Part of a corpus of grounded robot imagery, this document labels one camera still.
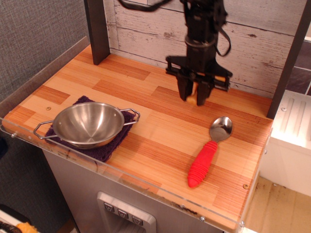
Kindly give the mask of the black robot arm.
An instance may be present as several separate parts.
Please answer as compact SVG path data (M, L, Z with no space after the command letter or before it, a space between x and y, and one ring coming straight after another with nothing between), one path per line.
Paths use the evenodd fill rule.
M223 30L227 12L222 0L184 0L186 56L168 56L166 72L177 79L179 96L198 106L205 104L212 89L228 91L232 73L220 66L216 56L218 37L229 36Z

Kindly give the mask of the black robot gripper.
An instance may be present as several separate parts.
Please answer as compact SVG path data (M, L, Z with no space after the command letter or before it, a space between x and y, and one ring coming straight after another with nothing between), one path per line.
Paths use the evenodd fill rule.
M233 74L219 65L216 55L222 56L217 48L218 42L186 42L186 56L166 57L168 74L177 78L179 96L183 101L192 95L193 82L197 86L197 106L205 104L213 87L228 91Z

